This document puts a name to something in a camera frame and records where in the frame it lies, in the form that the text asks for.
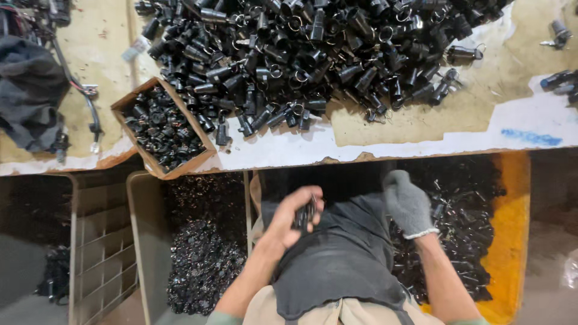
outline small label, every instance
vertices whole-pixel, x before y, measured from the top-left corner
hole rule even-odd
[[[137,55],[144,52],[149,47],[149,41],[144,36],[139,36],[121,57],[124,61],[132,61]]]

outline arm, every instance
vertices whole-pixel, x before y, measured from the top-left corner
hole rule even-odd
[[[450,259],[438,242],[429,215],[429,198],[411,183],[405,171],[392,171],[384,180],[386,208],[406,239],[414,239],[425,273],[432,314],[444,323],[483,320]]]
[[[424,268],[432,315],[444,323],[481,319],[476,303],[440,246],[437,235],[416,238],[415,243]]]
[[[257,242],[243,271],[217,303],[215,311],[237,318],[245,316],[251,299],[269,284],[271,275],[285,250],[295,244],[301,236],[299,231],[291,229],[291,224],[295,218],[295,211],[309,202],[312,195],[320,199],[323,196],[321,187],[301,187],[279,204],[269,228]],[[313,218],[313,224],[319,223],[323,204],[323,200],[317,200],[318,213]],[[313,231],[313,225],[309,224],[307,230]]]

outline blue marking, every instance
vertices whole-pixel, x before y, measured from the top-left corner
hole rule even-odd
[[[511,128],[502,129],[502,135],[510,139],[519,139],[524,142],[543,146],[557,146],[562,142],[562,138],[555,138],[549,134],[536,134],[530,131],[520,131]]]

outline cardboard sheet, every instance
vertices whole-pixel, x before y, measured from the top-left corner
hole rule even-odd
[[[99,96],[93,100],[104,132],[101,152],[109,150],[122,137],[121,127],[110,112],[110,105],[132,88],[131,66],[121,54],[129,48],[127,10],[134,10],[124,1],[74,0],[71,24],[57,30],[58,43],[64,52],[72,75],[83,84],[97,84]],[[69,157],[88,157],[93,133],[88,129],[92,115],[84,96],[74,88],[68,91],[59,111],[68,129]],[[0,163],[49,161],[55,155],[29,153],[0,131]]]
[[[332,102],[327,115],[336,144],[437,141],[445,132],[485,131],[496,104],[532,96],[527,86],[531,77],[578,68],[576,37],[562,51],[540,45],[553,38],[550,23],[554,19],[564,19],[578,34],[575,5],[576,0],[516,0],[504,9],[501,19],[475,28],[474,35],[456,44],[473,48],[484,43],[484,59],[456,67],[465,86],[451,92],[440,106],[408,105],[394,112],[391,119],[368,123],[355,103]]]

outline white paint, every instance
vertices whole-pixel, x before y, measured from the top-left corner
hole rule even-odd
[[[12,174],[38,174],[48,171],[64,171],[70,169],[95,169],[99,160],[108,157],[120,156],[132,148],[129,137],[123,133],[123,137],[114,146],[105,152],[94,154],[85,158],[67,157],[65,164],[56,161],[56,157],[47,161],[6,162],[0,164],[0,176]]]
[[[289,129],[283,124],[273,132],[269,129],[262,130],[259,134],[243,139],[243,134],[237,132],[239,122],[237,118],[232,117],[227,120],[228,133],[233,138],[232,143],[219,148],[215,156],[191,172],[203,172],[213,168],[232,171],[309,165],[326,157],[347,162],[355,160],[362,152],[373,154],[376,158],[406,158],[481,152],[490,149],[528,150],[578,146],[578,110],[566,107],[567,96],[545,93],[539,85],[544,77],[546,76],[536,76],[530,80],[528,86],[534,92],[532,97],[497,105],[486,132],[449,132],[444,134],[442,141],[337,147],[333,129],[326,117],[323,119],[315,117],[309,132]],[[557,146],[547,146],[509,139],[501,134],[506,128],[551,135],[562,138],[562,142]],[[209,138],[214,143],[214,136],[209,135]],[[93,169],[96,168],[98,160],[118,156],[130,148],[130,140],[124,136],[112,149],[99,156],[68,157],[65,165],[59,165],[56,159],[47,162],[6,163],[0,165],[0,175]]]

